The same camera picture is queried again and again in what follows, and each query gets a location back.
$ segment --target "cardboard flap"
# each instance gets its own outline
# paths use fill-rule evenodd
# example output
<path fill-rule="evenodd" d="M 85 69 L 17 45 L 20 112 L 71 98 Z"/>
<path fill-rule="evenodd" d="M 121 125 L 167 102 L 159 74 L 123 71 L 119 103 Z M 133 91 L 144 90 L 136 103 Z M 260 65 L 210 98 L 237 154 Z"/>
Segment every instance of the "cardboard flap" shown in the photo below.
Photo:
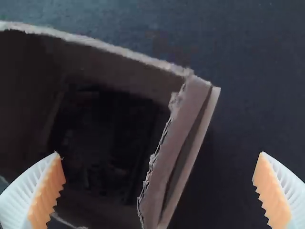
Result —
<path fill-rule="evenodd" d="M 145 229 L 157 228 L 164 194 L 181 148 L 204 104 L 209 100 L 212 85 L 196 76 L 186 81 L 176 98 L 177 106 L 164 129 L 156 153 L 152 155 L 150 171 L 138 199 L 139 215 Z"/>

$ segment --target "cardboard wall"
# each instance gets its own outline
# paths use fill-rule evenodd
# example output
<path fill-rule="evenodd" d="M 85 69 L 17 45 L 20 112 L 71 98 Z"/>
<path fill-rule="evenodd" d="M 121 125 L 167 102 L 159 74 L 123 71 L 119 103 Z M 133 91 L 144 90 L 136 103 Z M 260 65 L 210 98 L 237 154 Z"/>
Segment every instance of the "cardboard wall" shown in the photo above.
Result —
<path fill-rule="evenodd" d="M 20 159 L 34 147 L 61 73 L 35 35 L 0 32 L 0 50 L 0 168 L 21 169 Z"/>

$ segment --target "dark blue surface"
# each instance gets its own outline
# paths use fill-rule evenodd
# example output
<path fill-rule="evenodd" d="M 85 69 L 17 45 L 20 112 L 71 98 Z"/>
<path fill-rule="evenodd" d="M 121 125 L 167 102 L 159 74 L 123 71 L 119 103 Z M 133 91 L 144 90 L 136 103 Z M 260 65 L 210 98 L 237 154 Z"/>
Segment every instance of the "dark blue surface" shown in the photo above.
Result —
<path fill-rule="evenodd" d="M 305 179 L 302 0 L 2 0 L 0 19 L 49 25 L 166 59 L 222 94 L 172 228 L 264 229 L 261 150 Z"/>

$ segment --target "serrated rubber pad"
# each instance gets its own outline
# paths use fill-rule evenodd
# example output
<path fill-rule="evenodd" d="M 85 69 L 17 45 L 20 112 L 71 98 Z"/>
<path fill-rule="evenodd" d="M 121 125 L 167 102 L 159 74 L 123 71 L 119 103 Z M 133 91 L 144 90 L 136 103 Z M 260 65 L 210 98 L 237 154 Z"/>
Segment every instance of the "serrated rubber pad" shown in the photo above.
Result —
<path fill-rule="evenodd" d="M 65 182 L 56 152 L 28 168 L 0 195 L 3 229 L 46 229 Z"/>
<path fill-rule="evenodd" d="M 273 229 L 305 228 L 305 184 L 279 161 L 261 152 L 253 175 L 268 225 Z"/>

